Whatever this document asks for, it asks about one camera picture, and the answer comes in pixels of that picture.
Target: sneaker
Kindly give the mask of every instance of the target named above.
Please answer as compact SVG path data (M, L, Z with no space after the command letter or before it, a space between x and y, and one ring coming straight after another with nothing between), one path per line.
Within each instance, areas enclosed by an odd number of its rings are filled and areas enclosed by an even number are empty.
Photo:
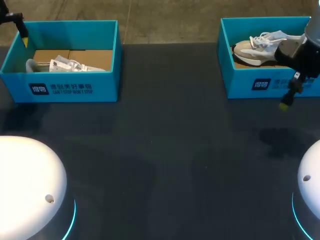
M28 59L25 63L25 69L27 73L105 72L105 70L101 68L86 66L75 60L69 60L60 55L58 55L55 59L52 59L50 62L36 62L33 59Z
M287 35L282 31L263 32L260 36L250 37L250 40L238 42L233 47L234 55L251 66L260 66L268 61L275 61L275 52L282 41L294 40L305 42L306 35Z

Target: teal shoe box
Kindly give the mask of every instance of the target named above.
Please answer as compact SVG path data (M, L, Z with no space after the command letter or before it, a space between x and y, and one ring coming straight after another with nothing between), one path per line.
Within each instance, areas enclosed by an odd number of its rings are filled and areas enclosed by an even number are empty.
M118 21L35 21L25 25L28 47L17 33L0 70L16 103L117 101L122 54ZM112 50L110 71L26 73L26 61L36 50Z
M217 54L224 87L229 99L281 98L295 74L288 67L236 68L231 46L260 36L263 32L283 31L302 35L310 17L245 17L222 18L219 28ZM307 79L302 94L297 97L320 96L320 77Z

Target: dark table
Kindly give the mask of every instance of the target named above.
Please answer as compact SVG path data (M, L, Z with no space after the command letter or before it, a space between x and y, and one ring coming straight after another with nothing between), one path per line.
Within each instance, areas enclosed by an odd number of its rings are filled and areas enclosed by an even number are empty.
M228 100L215 43L124 45L117 103L13 107L0 89L1 134L60 156L81 240L291 240L320 99Z

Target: shoelace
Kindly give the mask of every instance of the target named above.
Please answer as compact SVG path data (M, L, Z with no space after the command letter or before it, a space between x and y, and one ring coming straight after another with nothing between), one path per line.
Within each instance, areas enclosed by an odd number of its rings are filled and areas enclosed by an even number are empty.
M77 67L80 67L81 71L85 71L86 69L85 65L80 64L80 62L76 60L70 60L67 65L71 66L72 70L76 69Z
M280 38L276 40L269 40L271 36L264 37L265 35L269 34L269 32L263 32L260 34L260 36L252 37L250 36L250 43L253 48L257 48L257 46L271 46L274 43L278 43L284 40L287 40L286 38Z

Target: printed logo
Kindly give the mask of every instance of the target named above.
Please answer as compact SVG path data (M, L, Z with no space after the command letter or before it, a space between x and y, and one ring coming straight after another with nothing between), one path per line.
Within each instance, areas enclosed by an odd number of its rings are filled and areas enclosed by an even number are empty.
M271 78L257 78L254 80L251 90L267 90L270 85Z
M29 83L33 95L49 95L48 89L44 83Z

